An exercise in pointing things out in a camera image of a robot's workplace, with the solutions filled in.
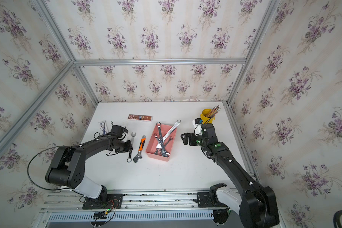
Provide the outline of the orange handled adjustable wrench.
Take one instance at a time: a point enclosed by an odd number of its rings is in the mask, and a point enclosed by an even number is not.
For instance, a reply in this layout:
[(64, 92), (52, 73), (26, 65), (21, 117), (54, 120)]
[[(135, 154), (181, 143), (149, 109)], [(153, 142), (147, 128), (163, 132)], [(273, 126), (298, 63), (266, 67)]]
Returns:
[(140, 145), (139, 145), (139, 148), (138, 148), (137, 155), (133, 158), (134, 163), (138, 163), (138, 161), (140, 159), (142, 159), (142, 151), (143, 151), (143, 148), (144, 148), (145, 141), (146, 141), (146, 136), (143, 135), (142, 138), (141, 138), (141, 142), (140, 142)]

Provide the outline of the pink plastic storage box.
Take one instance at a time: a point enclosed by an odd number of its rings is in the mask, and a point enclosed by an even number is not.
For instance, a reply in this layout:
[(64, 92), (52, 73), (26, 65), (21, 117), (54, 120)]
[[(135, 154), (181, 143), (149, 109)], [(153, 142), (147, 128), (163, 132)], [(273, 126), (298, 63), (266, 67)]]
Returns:
[[(168, 134), (168, 132), (172, 128), (173, 128), (172, 125), (167, 125), (167, 124), (155, 125), (151, 133), (148, 145), (145, 150), (148, 157), (165, 161), (165, 162), (168, 162), (170, 160), (172, 150), (173, 150), (173, 145), (176, 141), (176, 132), (177, 132), (176, 128), (173, 129), (173, 131), (166, 137), (166, 139), (164, 137)], [(160, 144), (159, 130), (161, 131), (161, 136), (163, 137), (162, 140), (163, 140), (163, 145), (165, 149), (162, 148)]]

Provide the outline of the large silver adjustable wrench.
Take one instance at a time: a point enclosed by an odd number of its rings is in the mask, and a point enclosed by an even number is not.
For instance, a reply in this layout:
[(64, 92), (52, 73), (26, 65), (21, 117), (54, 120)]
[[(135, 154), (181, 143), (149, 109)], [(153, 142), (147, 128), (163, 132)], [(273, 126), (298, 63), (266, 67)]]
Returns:
[[(162, 135), (162, 140), (165, 141), (171, 135), (171, 133), (180, 125), (180, 123), (181, 123), (181, 120), (177, 120), (174, 123), (174, 125), (169, 129), (169, 131), (165, 135)], [(161, 129), (161, 123), (160, 122), (158, 122), (156, 124), (156, 126), (157, 126), (158, 130)]]

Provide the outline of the long silver combination wrench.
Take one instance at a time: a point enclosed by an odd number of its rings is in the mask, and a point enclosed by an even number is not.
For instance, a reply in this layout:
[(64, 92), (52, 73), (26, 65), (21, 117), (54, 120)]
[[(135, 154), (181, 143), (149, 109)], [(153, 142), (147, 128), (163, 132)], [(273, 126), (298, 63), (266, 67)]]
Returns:
[(159, 144), (161, 146), (161, 155), (162, 157), (169, 157), (169, 154), (167, 153), (166, 149), (165, 149), (165, 146), (164, 146), (164, 143), (163, 143), (163, 136), (162, 136), (162, 130), (161, 130), (161, 123), (160, 122), (157, 122), (156, 123), (156, 126), (158, 128), (158, 132), (159, 132)]

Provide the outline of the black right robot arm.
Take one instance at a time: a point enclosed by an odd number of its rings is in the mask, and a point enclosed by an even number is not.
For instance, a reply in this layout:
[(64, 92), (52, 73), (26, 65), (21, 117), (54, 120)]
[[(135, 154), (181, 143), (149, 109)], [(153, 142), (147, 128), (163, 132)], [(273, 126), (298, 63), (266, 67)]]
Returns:
[(184, 133), (185, 145), (199, 146), (230, 178), (238, 194), (224, 183), (211, 187), (210, 199), (236, 212), (245, 228), (271, 228), (280, 223), (276, 195), (271, 187), (262, 186), (236, 161), (230, 149), (220, 142), (211, 123), (200, 125), (201, 133)]

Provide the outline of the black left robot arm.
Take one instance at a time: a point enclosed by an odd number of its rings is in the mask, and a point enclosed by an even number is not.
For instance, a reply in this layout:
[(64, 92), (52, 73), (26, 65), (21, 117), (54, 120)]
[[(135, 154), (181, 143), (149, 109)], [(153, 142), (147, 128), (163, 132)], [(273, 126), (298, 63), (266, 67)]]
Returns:
[(88, 199), (107, 201), (106, 187), (85, 175), (85, 163), (90, 157), (103, 152), (130, 153), (132, 143), (125, 141), (128, 130), (122, 125), (113, 125), (110, 132), (77, 146), (60, 146), (47, 170), (45, 181), (65, 186)]

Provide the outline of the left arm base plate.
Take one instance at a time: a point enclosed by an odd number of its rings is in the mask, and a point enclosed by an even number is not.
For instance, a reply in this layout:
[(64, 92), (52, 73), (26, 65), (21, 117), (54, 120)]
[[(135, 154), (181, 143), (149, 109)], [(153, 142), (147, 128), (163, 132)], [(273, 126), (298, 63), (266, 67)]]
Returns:
[(105, 201), (85, 197), (83, 210), (105, 210), (115, 208), (120, 209), (123, 201), (123, 194), (108, 194)]

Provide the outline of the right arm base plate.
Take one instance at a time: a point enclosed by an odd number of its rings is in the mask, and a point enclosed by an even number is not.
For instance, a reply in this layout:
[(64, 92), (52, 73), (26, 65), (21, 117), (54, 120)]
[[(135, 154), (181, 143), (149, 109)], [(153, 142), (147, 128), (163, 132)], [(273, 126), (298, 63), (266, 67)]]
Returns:
[(195, 202), (199, 208), (232, 208), (237, 206), (237, 201), (232, 197), (227, 197), (219, 201), (216, 194), (210, 192), (198, 192)]

